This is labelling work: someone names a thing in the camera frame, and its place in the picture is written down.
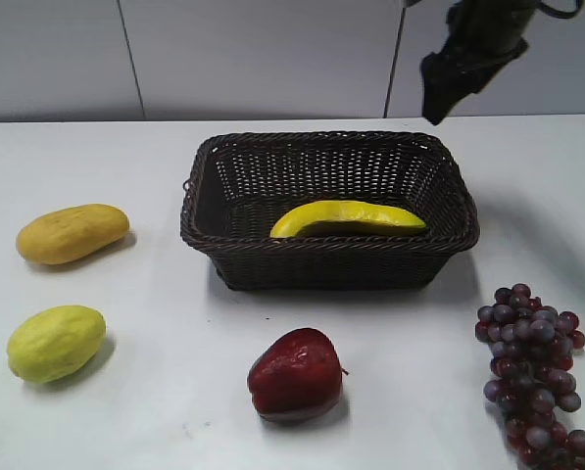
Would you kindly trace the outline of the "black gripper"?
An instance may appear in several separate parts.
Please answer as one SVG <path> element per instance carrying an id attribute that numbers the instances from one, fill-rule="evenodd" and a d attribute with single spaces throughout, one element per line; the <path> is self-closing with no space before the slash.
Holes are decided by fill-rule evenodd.
<path id="1" fill-rule="evenodd" d="M 447 43 L 497 57 L 479 61 L 471 76 L 440 54 L 426 56 L 420 65 L 421 115 L 433 125 L 440 124 L 461 99 L 471 92 L 480 93 L 504 67 L 519 59 L 529 48 L 522 34 L 537 5 L 537 1 L 524 0 L 463 0 L 454 4 L 447 14 Z"/>

